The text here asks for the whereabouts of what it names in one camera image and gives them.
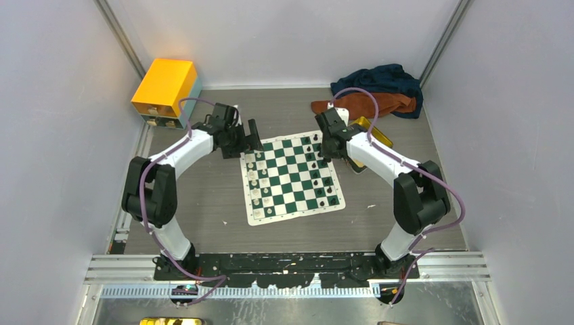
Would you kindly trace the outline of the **gold metal tin tray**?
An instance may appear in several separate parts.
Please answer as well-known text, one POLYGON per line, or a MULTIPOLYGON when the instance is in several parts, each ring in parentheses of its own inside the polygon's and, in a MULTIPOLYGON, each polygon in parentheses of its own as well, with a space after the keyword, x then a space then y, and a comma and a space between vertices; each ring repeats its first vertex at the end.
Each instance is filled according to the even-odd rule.
MULTIPOLYGON (((372 126, 371 121, 364 116, 361 116, 355 119, 354 121, 351 121, 350 125, 360 125, 366 130, 368 130, 372 126)), ((393 142, 377 127, 372 128, 371 135, 373 138, 375 138, 380 143, 386 145, 387 147, 389 148, 393 147, 393 142)), ((367 169, 367 167, 359 160, 346 158, 345 162, 355 174, 360 174, 367 169)))

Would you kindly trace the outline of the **green white chess mat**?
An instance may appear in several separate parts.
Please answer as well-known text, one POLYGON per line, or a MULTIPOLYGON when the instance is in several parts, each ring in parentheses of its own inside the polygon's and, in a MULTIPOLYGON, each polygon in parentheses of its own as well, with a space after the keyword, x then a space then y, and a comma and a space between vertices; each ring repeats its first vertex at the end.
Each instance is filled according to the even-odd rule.
POLYGON ((321 144, 320 131, 308 131, 264 139, 264 151, 247 151, 240 156, 244 201, 247 222, 251 226, 264 225, 305 217, 320 213, 343 210, 346 207, 343 191, 332 162, 321 168, 323 160, 320 152, 313 150, 314 144, 321 144), (317 141, 313 134, 320 133, 317 141), (305 144, 308 137, 310 144, 305 144), (253 152, 255 157, 246 158, 246 153, 253 152), (308 161, 307 155, 313 154, 314 160, 308 161), (317 171, 318 178, 312 173, 317 171), (325 186, 324 179, 330 177, 331 185, 325 186), (335 193, 327 195, 326 189, 333 187, 335 193), (322 189, 322 196, 317 196, 317 189, 322 189), (329 201, 337 198, 338 203, 330 206, 329 201))

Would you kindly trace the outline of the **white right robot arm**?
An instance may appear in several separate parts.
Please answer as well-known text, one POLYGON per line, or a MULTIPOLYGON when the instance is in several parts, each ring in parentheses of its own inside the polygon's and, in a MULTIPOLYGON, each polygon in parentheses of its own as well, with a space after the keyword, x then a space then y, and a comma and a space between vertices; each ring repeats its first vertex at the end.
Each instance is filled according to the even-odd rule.
POLYGON ((392 278, 405 268, 415 241, 451 210, 441 170, 435 162, 406 158, 361 125, 347 125, 334 108, 315 116, 325 160, 357 160, 393 189, 395 224, 375 249, 377 272, 392 278))

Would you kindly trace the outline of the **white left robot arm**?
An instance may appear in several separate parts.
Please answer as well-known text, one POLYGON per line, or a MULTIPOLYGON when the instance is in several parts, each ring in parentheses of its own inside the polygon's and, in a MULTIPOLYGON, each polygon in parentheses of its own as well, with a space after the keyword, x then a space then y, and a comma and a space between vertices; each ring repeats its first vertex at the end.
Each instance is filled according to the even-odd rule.
POLYGON ((149 158, 136 156, 129 163, 121 208, 140 222, 160 249, 161 270, 182 280, 199 279, 194 245, 183 234, 175 216, 177 180, 201 158, 220 150, 224 159, 238 158, 263 145, 255 119, 242 122, 235 106, 216 103, 204 121, 186 126, 186 134, 149 158))

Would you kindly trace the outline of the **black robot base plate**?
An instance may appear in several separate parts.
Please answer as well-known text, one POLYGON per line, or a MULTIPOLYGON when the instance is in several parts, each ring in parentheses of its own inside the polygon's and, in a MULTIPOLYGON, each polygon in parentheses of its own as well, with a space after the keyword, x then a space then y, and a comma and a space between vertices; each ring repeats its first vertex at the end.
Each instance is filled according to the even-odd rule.
POLYGON ((379 253, 205 253, 186 257, 173 264, 167 257, 153 258, 155 280, 188 280, 189 272, 205 278, 204 285, 213 287, 218 276, 229 288, 307 288, 318 278, 322 288, 367 287, 370 280, 418 278, 412 266, 415 257, 407 255, 387 262, 379 253))

